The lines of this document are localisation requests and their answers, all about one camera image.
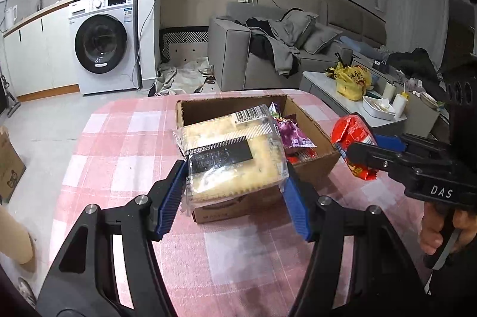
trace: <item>purple snack bag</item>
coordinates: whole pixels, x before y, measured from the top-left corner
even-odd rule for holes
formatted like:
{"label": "purple snack bag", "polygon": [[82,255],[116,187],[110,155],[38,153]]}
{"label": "purple snack bag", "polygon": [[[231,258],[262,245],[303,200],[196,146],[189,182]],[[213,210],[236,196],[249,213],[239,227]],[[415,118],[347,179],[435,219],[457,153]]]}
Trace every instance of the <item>purple snack bag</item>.
{"label": "purple snack bag", "polygon": [[299,129],[292,119],[280,116],[279,109],[275,103],[270,105],[269,110],[277,123],[278,132],[280,132],[281,141],[283,142],[283,147],[285,148],[286,153],[316,147],[311,139]]}

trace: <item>human hand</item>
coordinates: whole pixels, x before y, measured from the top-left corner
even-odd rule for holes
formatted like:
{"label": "human hand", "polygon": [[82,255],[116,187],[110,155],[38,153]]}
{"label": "human hand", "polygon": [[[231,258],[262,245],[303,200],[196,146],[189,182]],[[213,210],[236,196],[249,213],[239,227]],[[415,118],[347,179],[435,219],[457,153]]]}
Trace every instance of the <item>human hand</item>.
{"label": "human hand", "polygon": [[[477,215],[467,211],[456,210],[452,223],[455,228],[462,232],[457,239],[451,252],[454,253],[474,240],[477,234]],[[440,231],[444,226],[444,216],[437,212],[434,204],[424,203],[424,216],[421,220],[422,230],[419,235],[422,250],[429,255],[436,252],[442,244],[442,235]]]}

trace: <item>washing machine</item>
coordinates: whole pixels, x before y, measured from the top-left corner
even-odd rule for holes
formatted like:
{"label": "washing machine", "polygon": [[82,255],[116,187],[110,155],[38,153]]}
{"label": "washing machine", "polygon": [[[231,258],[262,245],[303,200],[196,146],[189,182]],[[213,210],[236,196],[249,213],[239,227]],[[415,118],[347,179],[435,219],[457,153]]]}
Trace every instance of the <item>washing machine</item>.
{"label": "washing machine", "polygon": [[80,92],[141,88],[137,0],[79,0],[69,10]]}

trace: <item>white cabinet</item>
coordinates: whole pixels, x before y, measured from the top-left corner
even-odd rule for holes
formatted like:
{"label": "white cabinet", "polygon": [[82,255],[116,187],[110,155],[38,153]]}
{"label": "white cabinet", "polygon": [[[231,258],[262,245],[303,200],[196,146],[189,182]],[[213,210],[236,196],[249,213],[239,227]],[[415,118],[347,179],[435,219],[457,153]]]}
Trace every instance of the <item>white cabinet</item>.
{"label": "white cabinet", "polygon": [[53,88],[78,84],[73,41],[68,22],[68,7],[55,10],[42,19]]}
{"label": "white cabinet", "polygon": [[41,18],[5,38],[8,68],[17,95],[53,88]]}
{"label": "white cabinet", "polygon": [[17,96],[77,84],[67,7],[27,23],[4,44]]}

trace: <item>coffee table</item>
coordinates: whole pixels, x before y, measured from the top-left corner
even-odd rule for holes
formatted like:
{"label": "coffee table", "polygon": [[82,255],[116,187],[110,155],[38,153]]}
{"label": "coffee table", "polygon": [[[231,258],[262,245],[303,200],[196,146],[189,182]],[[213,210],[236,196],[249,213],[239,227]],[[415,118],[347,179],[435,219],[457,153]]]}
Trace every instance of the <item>coffee table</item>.
{"label": "coffee table", "polygon": [[404,121],[407,118],[405,114],[393,120],[372,117],[364,110],[362,100],[355,102],[338,93],[336,91],[336,81],[327,77],[326,73],[303,72],[300,90],[321,99],[340,117],[354,112],[359,113],[375,134],[394,136],[404,132]]}

